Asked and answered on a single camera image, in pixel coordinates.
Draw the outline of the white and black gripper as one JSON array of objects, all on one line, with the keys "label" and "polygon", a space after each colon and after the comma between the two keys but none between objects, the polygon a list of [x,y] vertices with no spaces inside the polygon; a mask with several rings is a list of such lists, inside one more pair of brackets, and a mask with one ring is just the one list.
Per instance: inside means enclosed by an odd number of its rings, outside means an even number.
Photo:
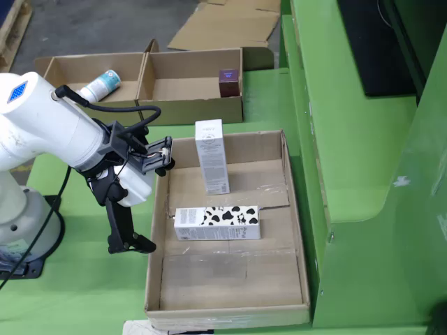
[{"label": "white and black gripper", "polygon": [[[160,177],[166,176],[173,169],[175,160],[155,169]],[[144,254],[153,253],[156,244],[134,230],[131,208],[145,202],[152,194],[154,173],[141,174],[129,163],[122,165],[97,165],[89,170],[75,170],[86,180],[87,186],[96,201],[105,206],[111,233],[108,236],[109,254],[135,251]]]}]

